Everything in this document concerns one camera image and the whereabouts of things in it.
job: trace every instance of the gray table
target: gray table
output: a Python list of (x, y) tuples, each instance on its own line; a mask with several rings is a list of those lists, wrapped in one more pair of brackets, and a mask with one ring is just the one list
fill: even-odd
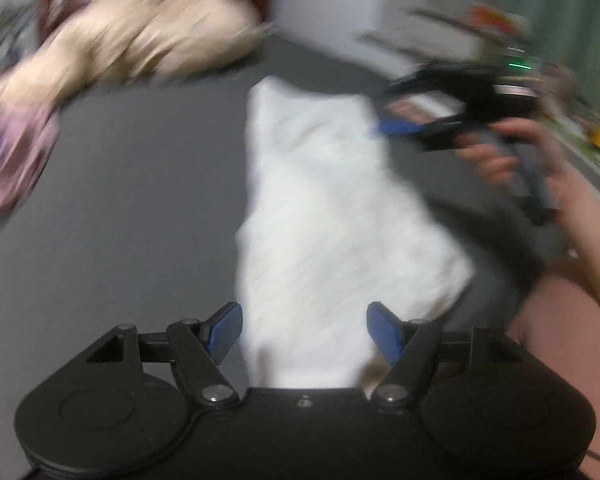
[[(0, 480), (27, 469), (13, 412), (46, 376), (118, 323), (158, 332), (234, 298), (246, 98), (266, 75), (321, 92), (375, 95), (386, 84), (273, 37), (225, 72), (94, 88), (62, 111), (35, 192), (0, 228)], [(532, 229), (451, 153), (401, 141), (393, 152), (474, 260), (473, 285), (442, 321), (504, 325), (537, 274), (536, 256), (559, 245), (555, 233)], [(237, 350), (223, 369), (245, 388)]]

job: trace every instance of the white towel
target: white towel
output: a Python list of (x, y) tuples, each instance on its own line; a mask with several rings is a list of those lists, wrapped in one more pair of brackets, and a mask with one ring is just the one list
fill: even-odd
[(434, 319), (472, 266), (393, 175), (366, 98), (267, 77), (251, 89), (248, 111), (237, 297), (251, 385), (359, 386), (377, 355), (367, 305)]

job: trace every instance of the blue gripper pad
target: blue gripper pad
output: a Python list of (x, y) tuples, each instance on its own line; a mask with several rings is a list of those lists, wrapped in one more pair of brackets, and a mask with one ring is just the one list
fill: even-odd
[(205, 350), (219, 365), (242, 332), (242, 307), (238, 303), (228, 303), (213, 314), (205, 325), (209, 328)]
[(378, 129), (381, 134), (393, 137), (419, 134), (424, 131), (425, 127), (400, 119), (387, 119), (380, 121)]
[(373, 302), (366, 309), (366, 331), (382, 357), (392, 366), (404, 351), (402, 321), (382, 303)]

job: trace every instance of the pink cloth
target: pink cloth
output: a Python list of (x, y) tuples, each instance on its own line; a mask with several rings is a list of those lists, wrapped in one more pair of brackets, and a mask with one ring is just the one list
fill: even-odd
[(35, 186), (58, 137), (49, 107), (0, 110), (0, 217)]

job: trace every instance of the green led light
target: green led light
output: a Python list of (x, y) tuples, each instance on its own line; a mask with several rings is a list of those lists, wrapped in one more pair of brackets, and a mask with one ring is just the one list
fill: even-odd
[(515, 68), (526, 68), (527, 70), (533, 70), (534, 69), (532, 66), (518, 65), (518, 64), (515, 64), (515, 63), (509, 63), (509, 66), (513, 66)]

